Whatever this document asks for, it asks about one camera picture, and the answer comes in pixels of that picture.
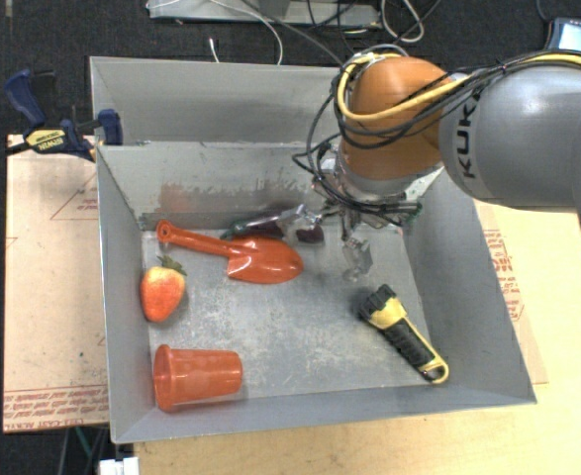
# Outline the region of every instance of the shovel handle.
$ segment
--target shovel handle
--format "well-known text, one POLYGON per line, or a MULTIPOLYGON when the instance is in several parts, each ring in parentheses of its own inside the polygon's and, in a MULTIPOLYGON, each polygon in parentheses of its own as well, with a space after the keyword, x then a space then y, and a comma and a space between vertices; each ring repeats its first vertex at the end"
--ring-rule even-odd
POLYGON ((155 233, 160 242, 171 242, 184 248, 224 257, 234 253, 231 244, 226 241, 180 229, 167 220, 158 222, 155 233))

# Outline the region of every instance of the blue clamp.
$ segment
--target blue clamp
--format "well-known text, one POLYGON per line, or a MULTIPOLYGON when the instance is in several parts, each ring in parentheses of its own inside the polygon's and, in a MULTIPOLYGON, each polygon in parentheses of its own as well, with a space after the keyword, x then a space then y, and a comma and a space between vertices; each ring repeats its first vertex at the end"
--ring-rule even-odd
POLYGON ((26 146, 15 152, 32 149, 37 153, 68 153, 87 160, 94 160, 94 146, 84 138, 83 132, 102 127, 106 144, 123 144, 123 129, 119 115, 113 109, 105 109, 98 119, 82 125, 75 125, 69 119, 63 119, 58 126, 47 126, 46 113, 42 110, 32 86, 31 71, 26 68, 11 76, 4 83, 4 91, 11 105, 22 113, 29 122, 23 137, 26 146))
POLYGON ((105 132, 105 144, 120 146, 123 144, 123 128, 121 118, 114 109, 104 109, 97 117, 105 132))

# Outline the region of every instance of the strawberry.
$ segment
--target strawberry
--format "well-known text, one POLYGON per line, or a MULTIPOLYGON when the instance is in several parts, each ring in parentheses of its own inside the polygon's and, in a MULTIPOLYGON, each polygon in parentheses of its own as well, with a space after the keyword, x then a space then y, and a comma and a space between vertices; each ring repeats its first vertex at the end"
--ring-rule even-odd
POLYGON ((169 256, 159 259, 162 265, 148 269, 141 280, 141 304, 151 322, 167 320, 180 304, 186 288, 182 266, 169 256))

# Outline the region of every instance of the screen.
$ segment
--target screen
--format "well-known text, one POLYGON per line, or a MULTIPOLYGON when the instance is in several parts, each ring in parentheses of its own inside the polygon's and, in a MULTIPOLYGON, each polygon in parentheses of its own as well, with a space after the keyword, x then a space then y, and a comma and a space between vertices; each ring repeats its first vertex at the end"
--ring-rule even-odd
POLYGON ((563 25, 560 31, 558 47, 581 51, 581 27, 570 24, 563 25))

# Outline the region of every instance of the orange plastic shovel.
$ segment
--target orange plastic shovel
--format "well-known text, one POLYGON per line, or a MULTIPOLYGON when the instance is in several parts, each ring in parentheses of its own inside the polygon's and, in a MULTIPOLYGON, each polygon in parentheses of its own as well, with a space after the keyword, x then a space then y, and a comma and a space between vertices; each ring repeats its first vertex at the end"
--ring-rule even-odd
POLYGON ((156 226, 160 242, 171 242, 229 259, 229 277, 252 283, 283 283, 303 271, 301 256, 287 243, 269 237, 236 237, 231 241, 180 229, 161 220, 156 226))

